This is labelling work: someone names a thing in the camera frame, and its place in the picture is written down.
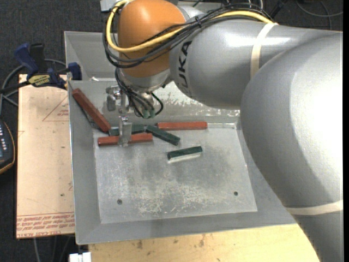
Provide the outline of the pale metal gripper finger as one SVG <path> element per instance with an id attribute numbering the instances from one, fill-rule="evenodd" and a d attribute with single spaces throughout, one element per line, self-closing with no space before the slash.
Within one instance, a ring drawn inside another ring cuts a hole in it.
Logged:
<path id="1" fill-rule="evenodd" d="M 132 123 L 128 120 L 127 116 L 121 116 L 119 118 L 119 145 L 127 147 L 131 140 Z"/>
<path id="2" fill-rule="evenodd" d="M 106 89 L 106 105 L 108 111 L 116 110 L 116 101 L 121 99 L 121 90 L 118 87 L 108 87 Z"/>

